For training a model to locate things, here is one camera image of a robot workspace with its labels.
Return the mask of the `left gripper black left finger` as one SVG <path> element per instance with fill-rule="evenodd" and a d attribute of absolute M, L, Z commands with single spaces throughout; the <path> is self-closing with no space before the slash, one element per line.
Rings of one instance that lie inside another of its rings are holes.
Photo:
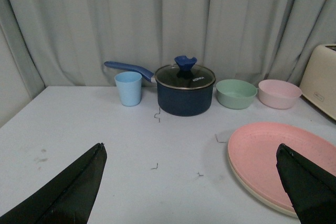
<path fill-rule="evenodd" d="M 1 216 L 1 223 L 87 223 L 101 185 L 107 152 L 98 143 Z"/>

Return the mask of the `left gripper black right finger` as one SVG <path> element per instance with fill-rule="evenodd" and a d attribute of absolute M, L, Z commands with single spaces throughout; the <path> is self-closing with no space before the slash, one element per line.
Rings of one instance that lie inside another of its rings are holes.
<path fill-rule="evenodd" d="M 276 168 L 301 223 L 335 223 L 335 176 L 285 144 Z"/>

